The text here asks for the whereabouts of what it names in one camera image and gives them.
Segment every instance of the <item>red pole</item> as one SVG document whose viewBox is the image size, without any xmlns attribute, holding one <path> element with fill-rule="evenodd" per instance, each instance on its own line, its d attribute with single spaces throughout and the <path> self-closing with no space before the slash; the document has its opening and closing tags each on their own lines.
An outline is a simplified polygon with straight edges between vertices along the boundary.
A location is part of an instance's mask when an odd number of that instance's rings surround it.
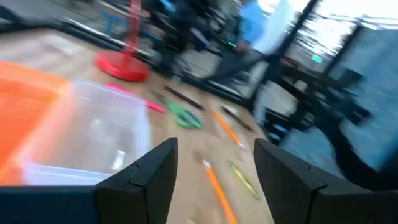
<svg viewBox="0 0 398 224">
<path fill-rule="evenodd" d="M 130 4 L 130 33 L 124 49 L 124 65 L 128 65 L 137 47 L 139 32 L 139 16 L 141 15 L 141 0 L 131 0 Z"/>
</svg>

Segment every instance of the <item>green scissors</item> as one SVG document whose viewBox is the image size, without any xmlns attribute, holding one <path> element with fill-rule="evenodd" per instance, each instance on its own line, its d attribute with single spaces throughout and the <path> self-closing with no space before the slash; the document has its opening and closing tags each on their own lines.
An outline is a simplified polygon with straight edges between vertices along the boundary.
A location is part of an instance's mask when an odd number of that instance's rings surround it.
<svg viewBox="0 0 398 224">
<path fill-rule="evenodd" d="M 188 110 L 182 108 L 178 103 L 168 100 L 166 97 L 159 93 L 153 92 L 158 99 L 163 102 L 170 111 L 174 114 L 176 122 L 184 128 L 202 128 L 201 121 Z"/>
</svg>

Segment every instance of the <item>clear plastic box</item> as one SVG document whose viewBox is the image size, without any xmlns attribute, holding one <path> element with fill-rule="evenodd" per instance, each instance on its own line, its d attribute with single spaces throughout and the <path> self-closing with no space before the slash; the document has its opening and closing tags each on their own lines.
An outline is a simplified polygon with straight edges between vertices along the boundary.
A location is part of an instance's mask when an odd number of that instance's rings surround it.
<svg viewBox="0 0 398 224">
<path fill-rule="evenodd" d="M 144 102 L 89 81 L 71 84 L 8 160 L 0 185 L 95 185 L 151 149 Z"/>
</svg>

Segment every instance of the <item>workbench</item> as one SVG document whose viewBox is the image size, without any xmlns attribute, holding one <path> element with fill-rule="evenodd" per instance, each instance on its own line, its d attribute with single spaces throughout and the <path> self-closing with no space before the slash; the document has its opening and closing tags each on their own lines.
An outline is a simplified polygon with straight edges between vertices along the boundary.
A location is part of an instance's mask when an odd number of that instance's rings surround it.
<svg viewBox="0 0 398 224">
<path fill-rule="evenodd" d="M 178 138 L 177 181 L 167 223 L 186 224 L 189 219 L 205 224 L 228 223 L 223 207 L 206 175 L 202 159 L 211 163 L 239 223 L 273 223 L 257 177 L 252 154 L 254 140 L 265 138 L 265 136 L 247 109 L 187 84 L 174 85 L 168 78 L 156 73 L 152 73 L 145 83 L 131 83 L 115 79 L 98 70 L 93 64 L 95 54 L 101 49 L 55 30 L 33 29 L 2 34 L 0 48 L 2 49 L 0 60 L 19 63 L 71 80 L 88 79 L 99 83 L 112 83 L 145 100 L 162 105 L 150 92 L 156 90 L 203 119 L 203 129 L 188 130 L 175 122 L 171 112 L 166 111 L 162 114 L 148 110 L 152 128 L 152 147 L 170 137 Z M 164 91 L 164 85 L 174 87 L 203 105 L 206 110 L 200 111 Z M 241 149 L 213 116 L 211 110 L 219 111 L 220 105 L 234 109 L 242 120 L 254 128 L 254 132 L 249 132 L 235 120 L 220 112 L 238 138 L 249 149 Z M 260 200 L 256 200 L 251 195 L 228 167 L 228 159 L 237 164 L 250 180 L 260 193 Z"/>
</svg>

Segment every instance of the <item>red stand base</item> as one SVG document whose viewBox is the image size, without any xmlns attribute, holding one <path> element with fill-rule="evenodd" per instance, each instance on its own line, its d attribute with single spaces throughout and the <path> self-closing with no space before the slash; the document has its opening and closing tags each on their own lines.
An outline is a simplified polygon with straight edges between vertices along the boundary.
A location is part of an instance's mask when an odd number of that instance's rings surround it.
<svg viewBox="0 0 398 224">
<path fill-rule="evenodd" d="M 148 76 L 149 67 L 146 63 L 131 57 L 123 63 L 125 53 L 104 50 L 95 57 L 95 65 L 104 72 L 125 81 L 143 82 Z"/>
</svg>

